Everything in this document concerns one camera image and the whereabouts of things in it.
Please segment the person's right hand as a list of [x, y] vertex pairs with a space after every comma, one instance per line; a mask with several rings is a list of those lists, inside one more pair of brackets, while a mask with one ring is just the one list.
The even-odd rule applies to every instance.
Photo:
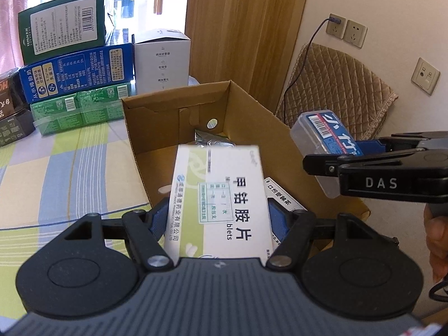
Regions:
[[426, 245], [430, 251], [430, 265], [434, 283], [441, 281], [448, 272], [447, 217], [434, 217], [429, 204], [424, 208]]

